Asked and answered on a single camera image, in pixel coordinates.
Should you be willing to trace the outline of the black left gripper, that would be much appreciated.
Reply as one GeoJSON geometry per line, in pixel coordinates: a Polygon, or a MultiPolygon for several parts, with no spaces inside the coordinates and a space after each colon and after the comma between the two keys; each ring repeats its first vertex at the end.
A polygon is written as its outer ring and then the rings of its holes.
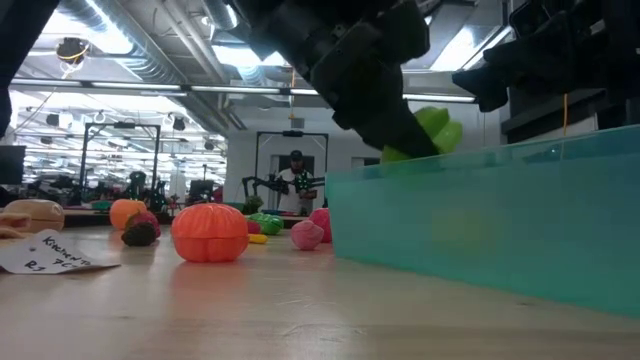
{"type": "Polygon", "coordinates": [[[410,158],[439,150],[403,98],[402,64],[426,54],[414,1],[236,0],[248,43],[279,53],[333,109],[333,120],[378,150],[410,158]]]}

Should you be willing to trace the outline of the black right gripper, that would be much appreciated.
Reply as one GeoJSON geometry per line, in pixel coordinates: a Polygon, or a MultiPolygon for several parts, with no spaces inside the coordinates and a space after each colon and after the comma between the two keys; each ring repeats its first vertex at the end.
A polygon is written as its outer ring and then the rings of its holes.
{"type": "Polygon", "coordinates": [[[600,21],[598,1],[525,1],[508,21],[513,41],[485,51],[485,65],[452,75],[481,112],[504,106],[509,87],[536,95],[600,87],[591,30],[600,21]]]}

